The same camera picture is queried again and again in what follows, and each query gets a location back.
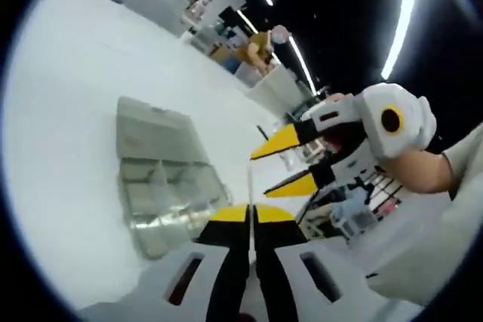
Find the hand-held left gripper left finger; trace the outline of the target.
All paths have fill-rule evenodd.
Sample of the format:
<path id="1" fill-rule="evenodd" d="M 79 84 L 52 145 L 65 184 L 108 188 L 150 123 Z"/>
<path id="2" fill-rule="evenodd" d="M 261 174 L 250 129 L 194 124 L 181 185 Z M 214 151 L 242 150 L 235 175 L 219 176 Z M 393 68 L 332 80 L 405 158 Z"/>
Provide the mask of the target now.
<path id="1" fill-rule="evenodd" d="M 81 309 L 83 321 L 234 321 L 249 274 L 249 206 L 220 208 L 194 240 L 141 273 L 116 302 Z"/>

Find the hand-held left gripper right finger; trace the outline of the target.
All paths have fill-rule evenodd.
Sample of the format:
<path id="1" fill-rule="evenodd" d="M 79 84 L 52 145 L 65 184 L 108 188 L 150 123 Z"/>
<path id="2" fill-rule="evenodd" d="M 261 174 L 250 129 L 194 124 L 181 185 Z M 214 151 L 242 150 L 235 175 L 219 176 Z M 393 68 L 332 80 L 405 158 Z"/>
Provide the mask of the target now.
<path id="1" fill-rule="evenodd" d="M 308 241 L 278 207 L 253 208 L 256 273 L 270 321 L 373 321 L 377 294 L 363 275 Z"/>

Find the person's right hand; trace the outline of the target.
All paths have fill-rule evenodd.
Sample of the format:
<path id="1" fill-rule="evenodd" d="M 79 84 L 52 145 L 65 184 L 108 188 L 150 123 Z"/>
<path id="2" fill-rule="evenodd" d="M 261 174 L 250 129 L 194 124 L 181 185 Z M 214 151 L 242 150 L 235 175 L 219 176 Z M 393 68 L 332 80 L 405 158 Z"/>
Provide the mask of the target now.
<path id="1" fill-rule="evenodd" d="M 343 149 L 344 144 L 344 132 L 337 130 L 326 131 L 322 139 L 324 141 L 325 148 L 328 149 L 332 154 L 339 154 Z"/>

